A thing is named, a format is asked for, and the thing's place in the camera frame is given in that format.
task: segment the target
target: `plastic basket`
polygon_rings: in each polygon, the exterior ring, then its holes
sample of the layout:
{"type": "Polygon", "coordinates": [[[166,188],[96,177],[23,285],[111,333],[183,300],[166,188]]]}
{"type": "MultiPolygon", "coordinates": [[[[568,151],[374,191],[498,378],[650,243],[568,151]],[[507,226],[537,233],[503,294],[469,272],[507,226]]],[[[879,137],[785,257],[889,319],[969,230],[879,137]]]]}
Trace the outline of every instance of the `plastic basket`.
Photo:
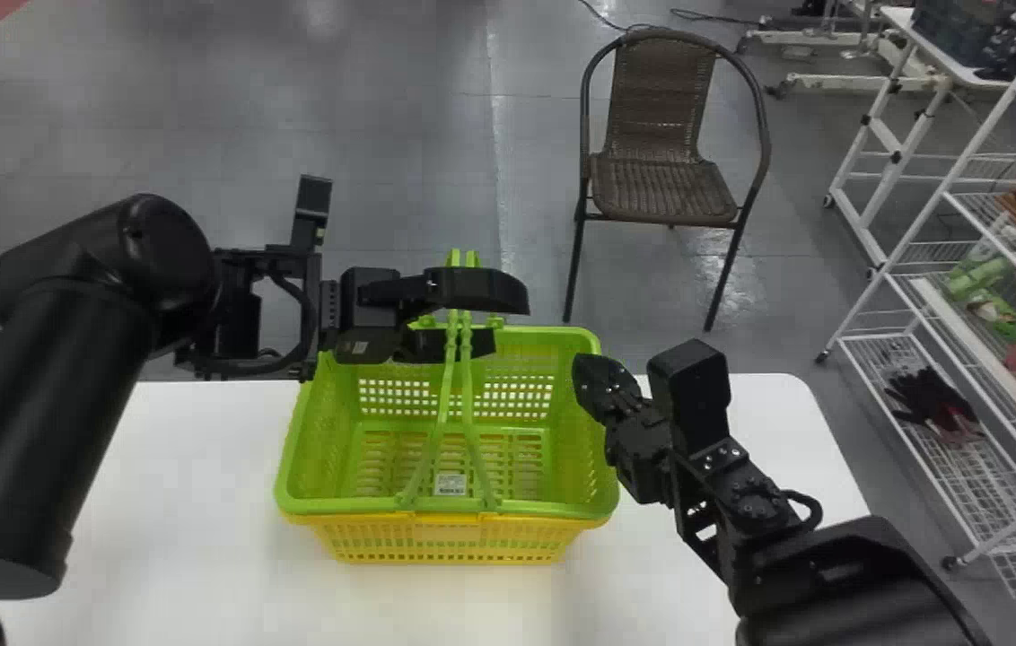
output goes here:
{"type": "Polygon", "coordinates": [[[341,561],[558,560],[619,502],[604,430],[571,388],[573,357],[597,353],[598,340],[491,319],[496,354],[470,359],[470,312],[448,320],[459,361],[319,358],[290,426],[277,505],[341,561]]]}
{"type": "Polygon", "coordinates": [[[982,49],[996,24],[1016,11],[1016,0],[915,0],[911,13],[914,31],[970,68],[989,65],[982,49]]]}

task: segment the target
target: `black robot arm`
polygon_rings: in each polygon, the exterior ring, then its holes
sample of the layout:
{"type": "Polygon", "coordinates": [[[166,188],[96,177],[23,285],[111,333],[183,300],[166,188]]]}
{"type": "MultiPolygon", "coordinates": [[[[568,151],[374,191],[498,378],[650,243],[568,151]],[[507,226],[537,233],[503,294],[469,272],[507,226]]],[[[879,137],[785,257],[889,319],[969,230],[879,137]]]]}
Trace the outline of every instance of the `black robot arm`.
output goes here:
{"type": "Polygon", "coordinates": [[[731,385],[719,351],[682,343],[649,361],[648,382],[651,399],[614,360],[573,362],[576,399],[605,426],[620,482],[637,503],[673,510],[677,533],[727,585],[742,618],[737,643],[989,643],[887,520],[817,530],[819,502],[780,489],[751,462],[728,431],[731,385]],[[791,502],[807,508],[807,519],[791,502]]]}
{"type": "Polygon", "coordinates": [[[442,357],[443,337],[406,326],[438,308],[526,314],[523,283],[495,269],[322,280],[330,189],[302,179],[290,245],[212,252],[188,213],[139,195],[0,255],[0,598],[60,585],[73,522],[147,360],[176,350],[201,377],[303,381],[323,349],[343,364],[442,357]],[[252,286],[263,277],[300,305],[287,354],[258,346],[252,286]]]}

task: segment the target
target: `wicker chair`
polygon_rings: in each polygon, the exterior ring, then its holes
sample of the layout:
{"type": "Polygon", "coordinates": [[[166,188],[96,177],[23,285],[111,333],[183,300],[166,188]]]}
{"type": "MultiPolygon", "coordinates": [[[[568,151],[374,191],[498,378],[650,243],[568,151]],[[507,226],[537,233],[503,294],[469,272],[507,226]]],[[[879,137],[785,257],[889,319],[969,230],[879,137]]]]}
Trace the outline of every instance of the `wicker chair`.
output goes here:
{"type": "Polygon", "coordinates": [[[581,81],[581,185],[565,323],[573,312],[583,223],[590,219],[643,221],[669,228],[734,230],[704,323],[704,331],[710,330],[770,157],[763,96],[755,76],[736,54],[701,36],[666,28],[636,29],[599,50],[583,70],[581,81]],[[613,50],[615,73],[604,149],[589,154],[591,73],[613,50]],[[759,164],[743,205],[735,204],[719,169],[701,157],[696,145],[712,71],[720,58],[743,76],[755,102],[759,164]],[[598,212],[587,210],[589,189],[598,212]]]}

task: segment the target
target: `glove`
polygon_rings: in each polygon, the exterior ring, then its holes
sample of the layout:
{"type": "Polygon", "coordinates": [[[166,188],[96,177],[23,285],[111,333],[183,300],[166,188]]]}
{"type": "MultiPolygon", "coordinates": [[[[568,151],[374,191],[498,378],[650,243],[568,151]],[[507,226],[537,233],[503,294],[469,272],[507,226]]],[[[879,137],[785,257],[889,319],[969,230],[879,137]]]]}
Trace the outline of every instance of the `glove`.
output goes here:
{"type": "Polygon", "coordinates": [[[944,444],[959,446],[982,437],[978,414],[935,368],[899,373],[887,380],[885,392],[906,410],[892,410],[895,418],[927,427],[944,444]]]}

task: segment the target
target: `gray floor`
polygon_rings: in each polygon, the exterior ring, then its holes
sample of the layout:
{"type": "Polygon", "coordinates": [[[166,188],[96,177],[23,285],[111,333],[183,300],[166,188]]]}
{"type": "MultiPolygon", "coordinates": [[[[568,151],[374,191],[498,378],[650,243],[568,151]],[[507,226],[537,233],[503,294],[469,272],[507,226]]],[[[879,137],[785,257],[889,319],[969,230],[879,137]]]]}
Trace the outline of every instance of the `gray floor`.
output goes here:
{"type": "MultiPolygon", "coordinates": [[[[669,18],[676,3],[609,5],[620,5],[611,11],[620,23],[735,44],[737,27],[669,18]]],[[[786,11],[758,1],[700,8],[786,11]]],[[[327,270],[410,271],[450,246],[474,249],[527,283],[531,322],[557,323],[579,74],[615,36],[574,0],[33,0],[0,23],[0,253],[135,191],[180,202],[217,246],[282,242],[297,175],[315,173],[335,180],[327,270]]],[[[764,55],[749,63],[763,82],[815,66],[764,55]]],[[[611,71],[599,71],[593,110],[602,115],[611,71]]],[[[702,148],[746,187],[756,154],[750,104],[729,70],[720,74],[702,148]]],[[[954,522],[935,510],[849,369],[811,361],[865,283],[865,260],[820,199],[869,102],[769,99],[772,172],[705,340],[734,371],[805,378],[871,508],[936,562],[966,547],[954,522]]],[[[904,100],[895,118],[909,121],[919,106],[904,100]]],[[[936,124],[936,138],[957,140],[955,122],[936,124]]],[[[598,135],[602,118],[594,123],[598,135]]],[[[915,201],[892,201],[893,227],[915,201]]],[[[634,367],[700,334],[725,240],[589,224],[573,323],[634,367]]],[[[267,299],[265,342],[291,344],[295,317],[282,299],[267,299]]],[[[146,376],[185,378],[168,363],[146,376]]],[[[952,585],[996,643],[1016,643],[1016,600],[993,570],[973,567],[952,585]]]]}

